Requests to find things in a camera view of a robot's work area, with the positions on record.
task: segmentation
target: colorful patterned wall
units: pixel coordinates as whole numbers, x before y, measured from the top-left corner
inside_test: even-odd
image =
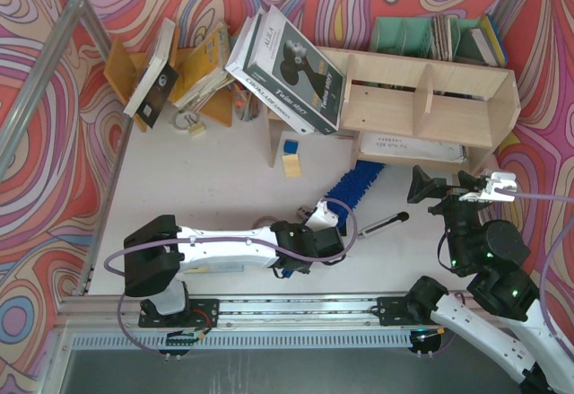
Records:
[[[219,20],[235,31],[259,6],[279,7],[318,45],[366,48],[379,15],[448,11],[474,18],[497,0],[90,0],[112,36],[132,51],[145,49],[163,17],[182,28],[181,47],[195,45]]]
[[[164,16],[180,22],[184,47],[197,43],[220,19],[235,30],[258,6],[276,4],[317,44],[365,48],[377,15],[445,11],[472,18],[497,0],[91,1],[110,34],[137,51],[151,42]],[[0,121],[62,3],[0,0]],[[515,134],[500,151],[500,161],[518,173],[523,189],[570,193],[573,9],[572,0],[526,0],[506,38],[525,110]],[[75,287],[98,218],[124,125],[121,107],[101,68],[85,31],[78,30],[0,185],[2,392],[35,388],[42,343],[53,324],[57,301]],[[522,204],[504,215],[524,227],[535,251],[529,267],[539,268],[541,250],[548,249],[563,224],[563,208]],[[552,227],[544,233],[548,221]],[[552,306],[562,309],[558,319],[563,327],[571,316],[572,282],[565,268],[574,269],[570,253],[560,255],[552,274],[552,284],[558,286],[551,291],[561,293]]]
[[[64,4],[0,0],[0,123]],[[0,392],[36,389],[91,242],[125,124],[102,70],[77,28],[0,183]]]
[[[526,0],[505,24],[522,113],[500,147],[500,165],[517,174],[523,191],[574,197],[574,0]],[[526,268],[540,279],[546,253],[574,215],[565,204],[517,201],[499,214],[519,225],[532,250]],[[551,265],[551,314],[574,338],[574,233]]]

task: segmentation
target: pen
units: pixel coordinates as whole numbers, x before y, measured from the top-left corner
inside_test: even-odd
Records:
[[[358,239],[365,239],[370,237],[371,235],[379,234],[380,232],[386,231],[392,226],[396,225],[397,221],[407,221],[409,218],[409,214],[406,212],[401,212],[397,215],[389,216],[381,221],[375,222],[372,225],[369,225],[362,230],[359,231],[357,234]]]

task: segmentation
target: white floor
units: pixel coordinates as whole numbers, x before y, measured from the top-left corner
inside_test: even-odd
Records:
[[[267,165],[267,142],[261,118],[235,119],[226,128],[206,121],[207,132],[191,137],[168,123],[164,110],[152,131],[132,132],[101,243],[89,294],[119,294],[123,279],[107,272],[103,260],[123,247],[124,238],[158,215],[173,214],[179,225],[200,229],[251,228],[262,215],[296,222],[299,206],[313,206],[347,171],[351,141],[284,132],[300,142],[302,177],[287,179],[277,159]],[[278,156],[282,154],[283,143]],[[388,165],[359,203],[360,227],[400,211],[409,221],[388,232],[358,241],[341,264],[314,264],[310,275],[278,280],[269,269],[245,267],[242,273],[186,275],[190,293],[369,293],[408,290],[419,276],[436,278],[449,289],[470,282],[439,266],[436,249],[442,218],[427,207],[406,204],[411,168]],[[447,246],[443,257],[448,254]],[[123,266],[122,258],[115,264]]]

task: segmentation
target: blue brush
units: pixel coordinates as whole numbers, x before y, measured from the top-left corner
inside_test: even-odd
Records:
[[[383,168],[384,163],[357,161],[355,168],[342,176],[339,183],[329,190],[325,197],[343,201],[354,209]],[[347,211],[335,203],[327,203],[327,207],[339,217],[337,228],[341,228],[347,222]]]

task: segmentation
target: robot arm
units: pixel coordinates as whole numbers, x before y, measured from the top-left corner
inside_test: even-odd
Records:
[[[333,257],[344,250],[337,220],[325,201],[317,204],[304,224],[280,221],[246,231],[197,230],[177,226],[174,215],[159,216],[128,236],[124,247],[166,239],[182,242],[125,254],[126,296],[147,297],[143,307],[159,324],[188,326],[187,287],[176,279],[177,273],[235,263],[307,274],[312,262],[284,255],[272,246],[307,258]]]
[[[421,277],[405,296],[413,320],[434,322],[450,328],[498,363],[521,386],[559,393],[574,393],[574,363],[559,342],[574,351],[557,328],[552,335],[544,324],[538,287],[521,268],[529,254],[517,228],[496,220],[481,224],[478,212],[492,201],[511,201],[496,188],[516,190],[514,175],[490,173],[476,179],[463,171],[460,186],[431,179],[420,167],[413,168],[408,202],[440,198],[429,208],[445,220],[452,273],[475,275],[467,290],[490,314],[509,327],[519,341],[482,319],[434,279]]]

